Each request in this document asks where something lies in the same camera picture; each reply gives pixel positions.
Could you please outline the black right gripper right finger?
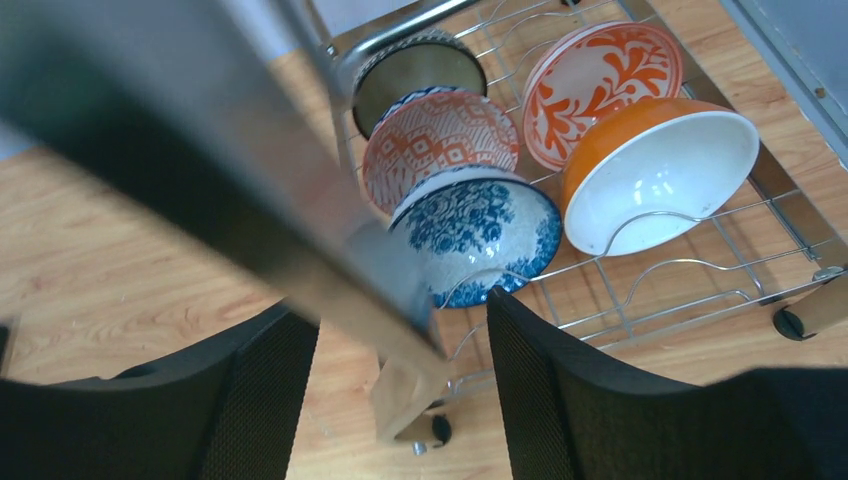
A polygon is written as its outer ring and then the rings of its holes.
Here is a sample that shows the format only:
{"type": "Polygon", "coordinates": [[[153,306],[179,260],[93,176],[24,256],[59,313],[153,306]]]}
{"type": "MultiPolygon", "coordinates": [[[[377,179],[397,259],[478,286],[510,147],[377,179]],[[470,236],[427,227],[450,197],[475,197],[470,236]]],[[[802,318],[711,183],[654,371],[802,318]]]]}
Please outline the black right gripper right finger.
{"type": "Polygon", "coordinates": [[[843,368],[759,368],[695,386],[596,349],[498,287],[486,317],[516,479],[847,475],[843,368]]]}

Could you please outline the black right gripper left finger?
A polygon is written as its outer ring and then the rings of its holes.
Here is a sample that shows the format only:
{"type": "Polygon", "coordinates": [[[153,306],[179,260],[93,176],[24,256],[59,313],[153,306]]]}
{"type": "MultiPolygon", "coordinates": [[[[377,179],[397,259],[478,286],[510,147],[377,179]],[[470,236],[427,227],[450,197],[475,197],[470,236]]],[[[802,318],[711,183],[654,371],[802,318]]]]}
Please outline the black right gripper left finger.
{"type": "Polygon", "coordinates": [[[276,304],[111,378],[1,383],[5,479],[282,479],[318,337],[276,304]]]}

